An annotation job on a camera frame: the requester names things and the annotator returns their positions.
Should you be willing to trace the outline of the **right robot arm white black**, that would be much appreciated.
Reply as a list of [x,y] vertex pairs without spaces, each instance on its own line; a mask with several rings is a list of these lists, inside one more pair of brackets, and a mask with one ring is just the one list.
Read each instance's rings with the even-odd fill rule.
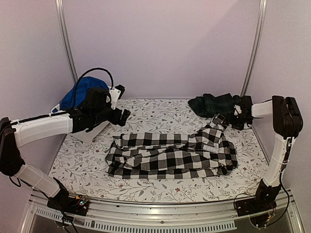
[[237,130],[253,119],[272,117],[275,144],[268,169],[261,179],[252,199],[251,207],[261,212],[275,201],[282,188],[282,174],[288,164],[291,149],[303,128],[303,118],[294,97],[272,96],[270,100],[253,104],[250,96],[240,98],[233,112],[227,115],[227,122]]

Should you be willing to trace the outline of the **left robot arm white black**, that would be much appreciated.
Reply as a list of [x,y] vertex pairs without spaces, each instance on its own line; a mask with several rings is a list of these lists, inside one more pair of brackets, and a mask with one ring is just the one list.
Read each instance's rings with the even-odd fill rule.
[[125,91],[118,85],[106,90],[93,87],[87,91],[85,100],[77,107],[25,120],[0,121],[0,171],[9,177],[16,177],[36,188],[48,197],[62,211],[72,207],[72,200],[56,179],[40,169],[27,164],[19,148],[47,137],[60,134],[78,134],[84,142],[91,142],[104,127],[111,123],[124,126],[130,111],[117,108],[118,100]]

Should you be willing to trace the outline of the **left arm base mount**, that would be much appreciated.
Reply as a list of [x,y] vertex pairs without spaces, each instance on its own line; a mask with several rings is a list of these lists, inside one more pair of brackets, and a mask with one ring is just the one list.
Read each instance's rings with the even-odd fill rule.
[[71,197],[68,193],[58,193],[55,197],[49,198],[49,208],[63,211],[79,216],[86,216],[89,208],[89,198],[84,195]]

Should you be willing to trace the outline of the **black white checkered shirt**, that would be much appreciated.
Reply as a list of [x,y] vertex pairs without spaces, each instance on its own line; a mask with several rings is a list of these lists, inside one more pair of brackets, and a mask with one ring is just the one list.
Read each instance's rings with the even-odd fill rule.
[[119,179],[193,179],[228,175],[238,166],[236,148],[216,114],[197,132],[131,133],[114,136],[105,161]]

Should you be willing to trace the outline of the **green plaid pleated skirt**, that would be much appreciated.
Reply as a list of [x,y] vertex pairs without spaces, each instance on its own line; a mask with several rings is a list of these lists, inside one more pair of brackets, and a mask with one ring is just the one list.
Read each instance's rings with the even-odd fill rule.
[[212,94],[204,94],[188,101],[189,107],[196,115],[203,118],[211,118],[215,114],[226,116],[234,112],[234,106],[240,102],[239,95],[231,95],[230,93],[213,96]]

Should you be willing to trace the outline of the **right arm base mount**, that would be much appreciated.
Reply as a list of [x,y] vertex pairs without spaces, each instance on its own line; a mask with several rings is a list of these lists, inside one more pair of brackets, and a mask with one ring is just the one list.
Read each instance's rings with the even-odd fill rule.
[[255,196],[248,199],[233,201],[238,216],[250,216],[250,223],[256,228],[266,228],[276,216],[276,196],[264,196],[257,199]]

